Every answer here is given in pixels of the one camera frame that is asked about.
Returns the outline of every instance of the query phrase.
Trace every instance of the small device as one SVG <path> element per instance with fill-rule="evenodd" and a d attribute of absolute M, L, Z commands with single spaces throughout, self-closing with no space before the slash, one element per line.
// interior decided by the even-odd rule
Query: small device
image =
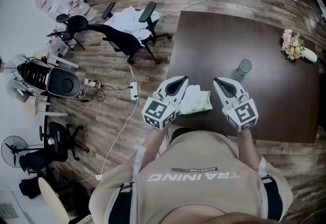
<path fill-rule="evenodd" d="M 95 175 L 96 180 L 100 181 L 102 180 L 102 174 Z"/>
<path fill-rule="evenodd" d="M 223 105 L 222 112 L 238 132 L 246 130 L 258 121 L 258 112 L 253 99 L 242 85 L 226 77 L 216 77 L 214 88 Z"/>
<path fill-rule="evenodd" d="M 130 83 L 130 95 L 132 100 L 138 100 L 139 93 L 138 93 L 138 86 L 137 82 Z"/>
<path fill-rule="evenodd" d="M 163 81 L 153 97 L 146 101 L 142 111 L 144 122 L 159 130 L 171 124 L 180 110 L 179 104 L 188 84 L 187 76 L 175 76 Z"/>

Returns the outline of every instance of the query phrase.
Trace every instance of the wooden floor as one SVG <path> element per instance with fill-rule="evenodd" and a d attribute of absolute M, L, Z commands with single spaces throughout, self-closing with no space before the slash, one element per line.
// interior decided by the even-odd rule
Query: wooden floor
<path fill-rule="evenodd" d="M 100 16 L 106 6 L 113 1 L 117 2 L 114 10 L 120 11 L 130 5 L 137 8 L 141 0 L 99 0 L 98 2 L 89 0 L 88 3 L 98 10 L 97 23 L 103 23 Z M 201 0 L 144 0 L 141 8 L 144 8 L 150 1 L 157 2 L 157 11 L 167 14 Z M 326 26 L 321 19 L 315 0 L 298 0 L 297 3 L 293 0 L 208 0 L 191 6 L 187 10 L 235 15 L 282 28 L 291 28 L 314 41 L 319 50 L 326 49 Z M 157 31 L 174 34 L 179 15 L 180 13 L 176 13 L 162 19 L 156 27 Z M 114 52 L 107 42 L 102 41 L 102 37 L 100 33 L 83 33 L 80 40 L 86 50 L 76 48 L 75 52 L 69 53 L 66 57 L 80 65 L 77 75 L 98 79 L 103 84 L 115 88 L 125 88 L 132 81 L 126 56 Z M 156 65 L 143 52 L 133 65 L 135 76 L 142 88 L 142 95 L 145 96 L 151 95 L 166 77 L 173 39 L 171 41 L 160 40 L 151 49 L 163 61 L 162 64 Z M 128 90 L 112 91 L 104 88 L 104 92 L 103 102 L 79 103 L 54 98 L 51 100 L 50 110 L 68 112 L 67 122 L 84 126 L 85 129 L 78 135 L 77 140 L 90 149 L 88 154 L 77 151 L 80 158 L 78 162 L 70 156 L 67 162 L 54 165 L 67 179 L 85 180 L 100 174 L 106 153 L 134 109 L 135 103 L 130 101 Z M 149 131 L 149 127 L 143 123 L 141 117 L 144 103 L 145 99 L 141 98 L 135 114 L 108 155 L 105 170 L 124 163 L 144 140 Z M 50 120 L 65 122 L 58 118 L 50 118 Z M 299 223 L 309 214 L 325 207 L 325 141 L 318 139 L 315 144 L 257 141 L 256 145 L 266 160 L 278 167 L 289 181 L 294 194 L 290 210 L 294 212 L 303 205 L 295 213 L 288 212 L 284 222 Z M 97 181 L 91 179 L 82 184 L 91 189 L 97 185 Z"/>

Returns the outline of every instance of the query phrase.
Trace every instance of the flower bouquet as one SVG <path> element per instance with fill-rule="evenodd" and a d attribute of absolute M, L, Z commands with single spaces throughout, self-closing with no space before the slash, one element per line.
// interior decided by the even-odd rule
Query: flower bouquet
<path fill-rule="evenodd" d="M 304 57 L 305 45 L 299 33 L 295 34 L 292 30 L 287 29 L 284 31 L 282 39 L 281 50 L 288 55 L 288 59 L 295 60 Z"/>

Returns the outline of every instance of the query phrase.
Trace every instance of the black and white marker cube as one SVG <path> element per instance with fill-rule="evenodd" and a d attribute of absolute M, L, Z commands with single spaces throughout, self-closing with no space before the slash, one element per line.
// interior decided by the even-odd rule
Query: black and white marker cube
<path fill-rule="evenodd" d="M 239 132 L 257 123 L 258 113 L 253 99 L 231 107 L 226 111 L 227 120 Z"/>
<path fill-rule="evenodd" d="M 163 130 L 176 117 L 177 108 L 149 97 L 143 108 L 144 122 L 159 130 Z"/>

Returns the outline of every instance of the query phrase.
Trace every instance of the dark brown table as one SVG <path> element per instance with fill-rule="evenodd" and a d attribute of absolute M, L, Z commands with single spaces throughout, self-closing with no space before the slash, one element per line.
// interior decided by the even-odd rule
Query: dark brown table
<path fill-rule="evenodd" d="M 253 137 L 269 141 L 314 142 L 319 112 L 317 63 L 291 61 L 280 51 L 283 29 L 262 22 L 214 13 L 181 12 L 168 78 L 187 75 L 190 85 L 210 90 L 213 110 L 179 116 L 173 124 L 235 135 L 222 114 L 214 77 L 238 80 L 254 99 L 258 123 Z M 315 50 L 313 42 L 305 46 Z M 241 77 L 239 62 L 252 71 Z"/>

